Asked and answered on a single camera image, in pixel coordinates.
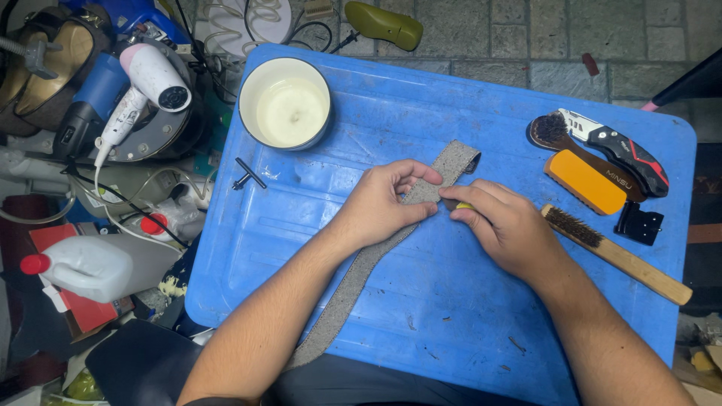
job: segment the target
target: stone floor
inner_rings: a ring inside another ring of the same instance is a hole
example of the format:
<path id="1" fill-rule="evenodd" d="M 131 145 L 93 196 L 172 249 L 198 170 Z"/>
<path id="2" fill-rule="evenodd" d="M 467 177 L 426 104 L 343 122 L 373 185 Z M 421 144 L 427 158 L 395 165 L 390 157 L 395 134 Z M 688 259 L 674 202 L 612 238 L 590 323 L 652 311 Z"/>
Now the stone floor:
<path id="1" fill-rule="evenodd" d="M 199 1 L 192 17 L 202 37 L 202 6 L 211 0 Z M 352 29 L 343 13 L 349 0 L 332 1 L 337 13 L 321 19 L 334 34 L 331 47 Z M 359 37 L 341 55 L 629 108 L 722 48 L 722 0 L 363 1 L 420 21 L 422 41 L 407 52 Z M 290 0 L 294 19 L 303 2 Z M 327 35 L 310 28 L 297 39 L 320 49 Z M 599 75 L 590 77 L 583 53 L 595 58 Z M 690 122 L 699 142 L 722 142 L 722 99 L 675 102 L 659 112 Z"/>

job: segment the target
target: gray felt strip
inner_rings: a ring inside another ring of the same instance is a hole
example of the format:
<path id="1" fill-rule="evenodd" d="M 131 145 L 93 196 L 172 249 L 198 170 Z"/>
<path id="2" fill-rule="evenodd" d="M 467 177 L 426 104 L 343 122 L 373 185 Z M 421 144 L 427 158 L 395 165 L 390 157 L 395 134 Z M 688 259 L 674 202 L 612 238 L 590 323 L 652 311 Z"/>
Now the gray felt strip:
<path id="1" fill-rule="evenodd" d="M 421 202 L 438 202 L 439 188 L 451 186 L 463 173 L 472 173 L 476 169 L 481 153 L 468 145 L 453 140 L 444 148 L 439 156 L 431 164 L 443 177 L 441 185 L 432 185 L 419 179 L 409 193 L 401 201 L 402 204 L 416 204 Z M 396 231 L 388 240 L 378 244 L 365 247 L 356 255 L 346 276 L 336 288 L 325 309 L 318 317 L 318 321 L 311 327 L 311 331 L 305 340 L 296 348 L 291 359 L 286 364 L 284 371 L 303 366 L 315 360 L 326 348 L 331 345 L 341 327 L 343 327 L 361 294 L 368 275 L 371 270 L 396 244 L 400 243 L 419 225 L 419 223 L 408 225 Z"/>

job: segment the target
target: white hair dryer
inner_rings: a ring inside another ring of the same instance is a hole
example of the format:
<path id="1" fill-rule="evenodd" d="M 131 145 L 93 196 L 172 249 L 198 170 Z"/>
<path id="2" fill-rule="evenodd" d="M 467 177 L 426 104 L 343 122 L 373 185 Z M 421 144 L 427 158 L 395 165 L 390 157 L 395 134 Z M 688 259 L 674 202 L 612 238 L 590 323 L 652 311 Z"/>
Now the white hair dryer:
<path id="1" fill-rule="evenodd" d="M 103 129 L 96 167 L 102 166 L 113 146 L 131 132 L 148 101 L 170 113 L 191 104 L 191 91 L 158 48 L 146 43 L 130 46 L 121 53 L 121 66 L 131 80 L 131 87 Z"/>

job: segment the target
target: red cap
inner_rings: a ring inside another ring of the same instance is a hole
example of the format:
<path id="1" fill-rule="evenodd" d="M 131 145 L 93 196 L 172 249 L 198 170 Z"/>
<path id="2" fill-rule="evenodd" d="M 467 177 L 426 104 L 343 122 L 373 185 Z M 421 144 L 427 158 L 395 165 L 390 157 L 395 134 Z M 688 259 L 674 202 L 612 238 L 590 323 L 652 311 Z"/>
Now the red cap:
<path id="1" fill-rule="evenodd" d="M 50 267 L 50 257 L 45 254 L 28 255 L 20 261 L 20 270 L 28 275 L 41 274 Z"/>
<path id="2" fill-rule="evenodd" d="M 165 227 L 168 226 L 168 219 L 165 218 L 164 215 L 160 213 L 153 213 L 150 217 L 160 221 Z M 148 217 L 143 217 L 143 220 L 140 220 L 140 229 L 151 236 L 157 236 L 158 234 L 163 234 L 165 232 L 158 224 L 152 222 Z"/>

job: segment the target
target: blue plastic table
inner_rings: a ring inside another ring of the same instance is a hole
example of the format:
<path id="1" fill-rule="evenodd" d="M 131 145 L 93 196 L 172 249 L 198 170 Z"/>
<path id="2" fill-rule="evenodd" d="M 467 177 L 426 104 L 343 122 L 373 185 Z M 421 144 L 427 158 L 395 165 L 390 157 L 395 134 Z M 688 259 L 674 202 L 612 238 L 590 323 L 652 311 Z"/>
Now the blue plastic table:
<path id="1" fill-rule="evenodd" d="M 550 202 L 681 279 L 696 138 L 680 118 L 278 45 L 254 50 L 243 79 L 280 56 L 306 60 L 326 77 L 333 126 L 315 147 L 284 152 L 256 143 L 235 113 L 188 286 L 186 308 L 194 321 L 217 327 L 334 216 L 364 169 L 407 157 L 431 163 L 452 139 L 482 151 L 474 175 L 462 175 L 457 184 L 483 177 L 537 207 Z M 530 144 L 525 128 L 561 107 L 627 134 L 666 169 L 669 195 L 642 203 L 642 210 L 665 215 L 654 246 L 613 234 L 618 214 L 595 214 L 542 172 L 552 153 Z M 235 157 L 249 163 L 268 189 L 250 181 L 232 190 L 244 173 Z M 614 308 L 671 365 L 678 308 L 559 237 Z M 304 335 L 351 260 L 336 272 Z M 541 301 L 498 268 L 465 225 L 448 219 L 443 205 L 379 262 L 327 352 L 544 405 L 578 403 Z"/>

